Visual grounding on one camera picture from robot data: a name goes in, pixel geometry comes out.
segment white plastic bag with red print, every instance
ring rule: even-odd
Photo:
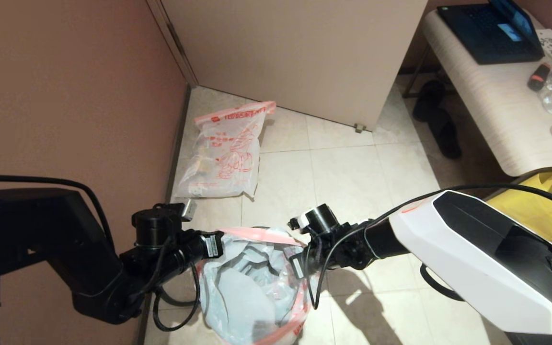
[[[223,255],[198,265],[206,324],[229,345],[292,345],[310,307],[288,260],[302,245],[279,229],[219,230]]]
[[[254,196],[259,173],[259,134],[276,103],[263,102],[195,119],[199,136],[175,196]]]

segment door frame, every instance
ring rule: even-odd
[[[197,77],[195,73],[193,73],[193,68],[191,68],[191,64],[184,54],[184,48],[182,48],[182,44],[180,44],[174,26],[171,20],[169,20],[169,17],[167,17],[163,3],[161,0],[146,0],[146,3],[149,5],[150,11],[153,13],[153,17],[155,17],[155,21],[159,25],[159,29],[163,34],[173,58],[178,63],[178,67],[184,79],[191,88],[197,87],[199,85]]]

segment red illustration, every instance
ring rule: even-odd
[[[257,129],[257,125],[244,129],[235,139],[229,138],[229,140],[233,140],[230,151],[217,159],[221,164],[221,170],[218,173],[219,178],[227,180],[231,178],[234,172],[252,170],[253,155],[248,152],[248,148],[255,138],[254,129]]]

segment laptop screen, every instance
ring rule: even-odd
[[[506,18],[510,20],[513,26],[517,28],[528,40],[532,43],[537,41],[534,34],[534,26],[532,25],[527,13],[523,12],[521,7],[517,6],[511,0],[491,0],[491,4],[495,9],[500,11]]]

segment laptop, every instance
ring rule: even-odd
[[[438,14],[478,65],[538,61],[544,56],[532,20],[511,0],[441,6]]]

